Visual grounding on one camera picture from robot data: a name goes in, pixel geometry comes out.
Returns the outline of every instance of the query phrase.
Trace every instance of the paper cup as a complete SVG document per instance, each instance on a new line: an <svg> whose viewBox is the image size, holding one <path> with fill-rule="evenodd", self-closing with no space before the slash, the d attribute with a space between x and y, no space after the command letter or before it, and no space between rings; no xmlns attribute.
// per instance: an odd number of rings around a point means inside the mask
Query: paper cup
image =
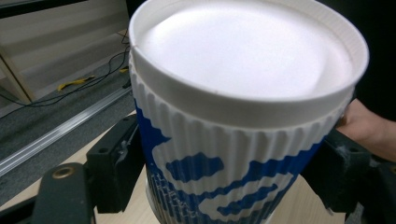
<svg viewBox="0 0 396 224"><path fill-rule="evenodd" d="M161 223L261 223L349 102L360 33L310 0L150 0L131 80Z"/></svg>

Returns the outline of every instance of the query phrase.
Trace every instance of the cable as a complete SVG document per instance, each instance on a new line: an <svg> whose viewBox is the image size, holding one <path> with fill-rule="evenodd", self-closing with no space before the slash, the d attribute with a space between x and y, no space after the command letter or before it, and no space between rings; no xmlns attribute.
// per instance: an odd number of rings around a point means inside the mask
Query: cable
<svg viewBox="0 0 396 224"><path fill-rule="evenodd" d="M59 96L55 96L55 97L49 98L49 99L47 99L47 100L36 101L36 102L30 103L29 105L22 104L22 103L19 103L19 102L17 102L17 101L14 101L14 100L12 100L12 99L10 99L10 98L8 98L8 97L6 97L5 95L3 95L3 94L0 93L0 96L3 97L3 98L5 98L6 100L8 100L8 101L10 101L10 102L12 102L12 103L15 103L15 104L17 104L17 105L22 105L22 107L20 107L20 108L18 108L18 109L15 109L15 110L13 110L13 111L11 111L11 112L9 112L9 113L7 113L6 115L4 115L4 116L3 116L2 118L0 118L0 119L4 119L5 117L9 116L10 114L12 114L12 113L14 113L14 112L16 112L16 111L18 111L18 110L21 110L21 109L23 109L23 108L25 108L25 107L44 107L44 106L55 105L55 104L59 103L60 101L62 101L62 99L64 99L64 98L67 97L68 95L71 95L71 94L73 94L73 93L75 93L75 92L78 92L78 91L86 90L86 89L88 89L88 88L90 88L90 87L93 87L93 86L99 84L100 82L102 82L103 80L105 80L108 76L110 76L110 75L113 74L114 72L118 71L118 70L122 67L122 65L125 63L126 54L127 54L127 52L128 52L128 48L129 48L129 47L130 47L130 46L128 45L128 46L125 48L124 52L118 53L118 54L116 54L116 55L114 55L113 57L110 58L110 60L109 60L108 63L107 63L107 64L108 64L108 71L107 71L107 73L106 73L105 75L102 75L102 76L100 76L100 77L97 77L97 78L95 78L95 79L92 79L92 80L90 80L89 82L83 84L82 86L76 88L75 90L70 91L69 93L62 94L62 95L59 95ZM121 64L120 64L116 69L111 70L111 62L112 62L116 57L118 57L118 56L120 56L120 55L122 55L122 54L123 54L123 58L122 58ZM46 103L46 102L49 102L49 101L54 101L54 102L41 105L42 103Z"/></svg>
<svg viewBox="0 0 396 224"><path fill-rule="evenodd" d="M129 27L126 29L125 34L122 36L121 44L129 44L129 41L128 42L123 42L125 37L126 37L126 35L128 34L128 29L129 29Z"/></svg>

